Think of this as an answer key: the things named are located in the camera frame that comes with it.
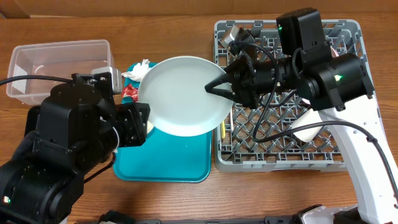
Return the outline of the white paper cup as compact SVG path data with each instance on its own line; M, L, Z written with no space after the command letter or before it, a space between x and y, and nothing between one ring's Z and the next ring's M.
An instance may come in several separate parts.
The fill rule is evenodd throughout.
M290 125L290 127L293 129L293 128L305 126L308 124L319 123L321 121L322 120L321 120L318 112L314 111L313 109L309 109L307 112L305 112L299 118L297 118ZM319 126L319 127L315 127L315 128L305 129L303 131L297 131L297 132L294 132L294 136L303 142L310 142L319 133L321 128L322 127Z

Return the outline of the yellow plastic spoon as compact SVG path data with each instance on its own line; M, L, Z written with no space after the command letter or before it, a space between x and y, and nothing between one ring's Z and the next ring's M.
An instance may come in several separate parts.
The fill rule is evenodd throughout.
M220 124L220 136L221 139L224 139L226 137L226 126L224 121L222 121Z

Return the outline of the grey plate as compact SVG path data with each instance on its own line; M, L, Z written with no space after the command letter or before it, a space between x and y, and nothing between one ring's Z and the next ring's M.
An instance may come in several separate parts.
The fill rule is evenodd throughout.
M225 71L194 56L159 62L139 85L138 100L150 106L149 122L174 136L197 136L215 129L227 117L233 102L205 90Z

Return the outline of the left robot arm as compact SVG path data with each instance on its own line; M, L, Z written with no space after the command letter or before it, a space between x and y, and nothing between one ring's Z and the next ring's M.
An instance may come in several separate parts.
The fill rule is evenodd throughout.
M145 143L150 106L114 102L108 72L56 78L27 115L23 140L1 166L2 223L61 223L84 186L116 160L116 149Z

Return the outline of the pink plate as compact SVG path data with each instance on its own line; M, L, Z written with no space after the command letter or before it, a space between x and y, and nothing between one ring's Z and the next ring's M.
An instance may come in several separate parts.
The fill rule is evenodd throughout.
M338 53L333 47L330 47L330 48L331 48L331 55L332 55L332 57L333 57L333 58L338 57L338 56L339 56L339 53Z

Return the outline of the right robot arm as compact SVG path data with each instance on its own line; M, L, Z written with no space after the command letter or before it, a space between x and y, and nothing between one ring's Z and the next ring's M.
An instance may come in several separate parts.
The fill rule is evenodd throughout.
M396 223L397 164L364 62L355 54L332 55L320 13L314 8L279 16L276 28L281 59L256 44L253 30L232 26L221 45L234 60L205 90L252 109L268 109L274 93L291 90L320 115L319 122L298 130L330 130L358 203L331 209L314 205L293 215L292 223Z

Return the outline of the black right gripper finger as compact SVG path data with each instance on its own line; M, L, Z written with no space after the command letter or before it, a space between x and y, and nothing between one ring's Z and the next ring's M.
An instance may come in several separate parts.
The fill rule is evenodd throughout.
M227 73L222 74L205 85L207 92L231 91L231 83Z
M221 96L223 98L229 99L231 101L234 101L234 92L232 91L228 91L228 90L224 90L224 89L219 89L219 88L210 88L206 90L208 93L211 93L213 95L216 96Z

